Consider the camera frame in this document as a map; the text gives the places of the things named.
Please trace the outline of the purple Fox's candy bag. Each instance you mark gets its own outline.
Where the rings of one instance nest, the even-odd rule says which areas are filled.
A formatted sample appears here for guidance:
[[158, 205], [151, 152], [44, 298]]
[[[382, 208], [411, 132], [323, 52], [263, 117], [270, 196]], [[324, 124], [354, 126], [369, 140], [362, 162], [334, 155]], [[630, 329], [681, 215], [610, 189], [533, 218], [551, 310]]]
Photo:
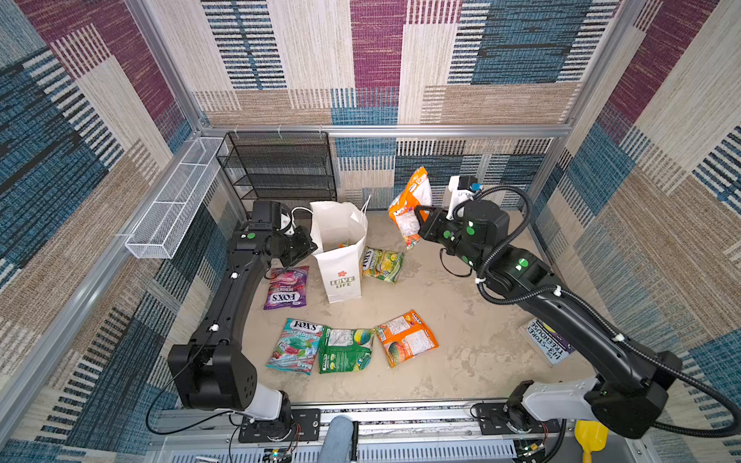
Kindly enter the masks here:
[[302, 308], [307, 305], [308, 266], [272, 269], [264, 310]]

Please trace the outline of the white paper bag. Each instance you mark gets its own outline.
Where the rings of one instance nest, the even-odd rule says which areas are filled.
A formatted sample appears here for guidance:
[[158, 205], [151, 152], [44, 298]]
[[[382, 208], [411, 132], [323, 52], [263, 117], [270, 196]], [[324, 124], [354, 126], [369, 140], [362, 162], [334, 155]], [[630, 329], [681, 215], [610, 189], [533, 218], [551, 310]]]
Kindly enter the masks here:
[[[313, 253], [324, 290], [330, 304], [349, 301], [362, 296], [362, 258], [365, 252], [369, 221], [368, 204], [362, 208], [353, 203], [312, 202], [308, 208], [298, 206], [311, 214], [311, 239], [318, 245]], [[350, 246], [336, 249], [341, 242]]]

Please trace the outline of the green-yellow snack bag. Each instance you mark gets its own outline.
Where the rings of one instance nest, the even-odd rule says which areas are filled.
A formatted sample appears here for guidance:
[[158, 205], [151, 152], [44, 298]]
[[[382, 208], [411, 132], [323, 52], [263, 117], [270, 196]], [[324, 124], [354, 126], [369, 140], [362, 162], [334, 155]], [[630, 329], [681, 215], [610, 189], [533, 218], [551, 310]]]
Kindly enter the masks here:
[[367, 247], [362, 258], [362, 275], [395, 284], [403, 268], [404, 254]]

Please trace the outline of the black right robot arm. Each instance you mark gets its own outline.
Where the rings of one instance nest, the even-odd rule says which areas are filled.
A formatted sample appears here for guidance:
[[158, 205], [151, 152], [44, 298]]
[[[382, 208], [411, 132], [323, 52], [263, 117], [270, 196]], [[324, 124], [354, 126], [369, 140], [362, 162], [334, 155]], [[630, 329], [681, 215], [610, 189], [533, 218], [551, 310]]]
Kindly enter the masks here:
[[633, 345], [616, 326], [563, 286], [531, 252], [514, 247], [509, 216], [492, 202], [466, 201], [454, 213], [416, 206], [422, 239], [437, 242], [476, 277], [484, 299], [517, 305], [561, 335], [596, 373], [581, 382], [521, 382], [505, 406], [509, 426], [531, 430], [537, 422], [600, 422], [630, 439], [656, 428], [681, 362], [669, 352]]

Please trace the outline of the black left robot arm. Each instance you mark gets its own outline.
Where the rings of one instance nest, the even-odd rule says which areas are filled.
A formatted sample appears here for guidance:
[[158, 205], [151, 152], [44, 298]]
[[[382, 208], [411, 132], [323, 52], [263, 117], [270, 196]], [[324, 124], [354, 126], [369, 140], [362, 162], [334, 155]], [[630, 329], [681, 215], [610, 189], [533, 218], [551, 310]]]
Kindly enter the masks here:
[[248, 222], [227, 246], [227, 266], [204, 320], [167, 358], [179, 399], [188, 409], [237, 412], [257, 422], [291, 422], [288, 395], [260, 384], [242, 353], [242, 337], [258, 286], [274, 260], [298, 264], [316, 251], [308, 229], [295, 226], [289, 209], [255, 202]]

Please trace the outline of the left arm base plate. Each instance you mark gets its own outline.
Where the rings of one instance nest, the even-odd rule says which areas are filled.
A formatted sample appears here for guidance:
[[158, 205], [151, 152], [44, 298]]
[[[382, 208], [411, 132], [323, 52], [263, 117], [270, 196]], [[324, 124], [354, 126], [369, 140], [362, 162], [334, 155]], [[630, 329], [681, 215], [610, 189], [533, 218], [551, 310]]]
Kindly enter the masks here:
[[288, 444], [314, 442], [320, 437], [321, 411], [318, 408], [297, 409], [277, 420], [244, 418], [237, 441], [241, 444]]

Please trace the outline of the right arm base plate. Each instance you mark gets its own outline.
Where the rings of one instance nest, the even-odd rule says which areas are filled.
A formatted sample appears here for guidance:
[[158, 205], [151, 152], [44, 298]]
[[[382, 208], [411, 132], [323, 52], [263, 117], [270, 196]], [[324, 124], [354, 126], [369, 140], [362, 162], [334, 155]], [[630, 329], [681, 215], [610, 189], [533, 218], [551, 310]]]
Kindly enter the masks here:
[[548, 422], [537, 422], [530, 420], [524, 428], [517, 428], [509, 420], [508, 413], [504, 410], [503, 402], [478, 402], [469, 408], [469, 414], [478, 423], [480, 433], [484, 436], [491, 435], [524, 435], [524, 434], [548, 434], [556, 435], [562, 426], [558, 420]]

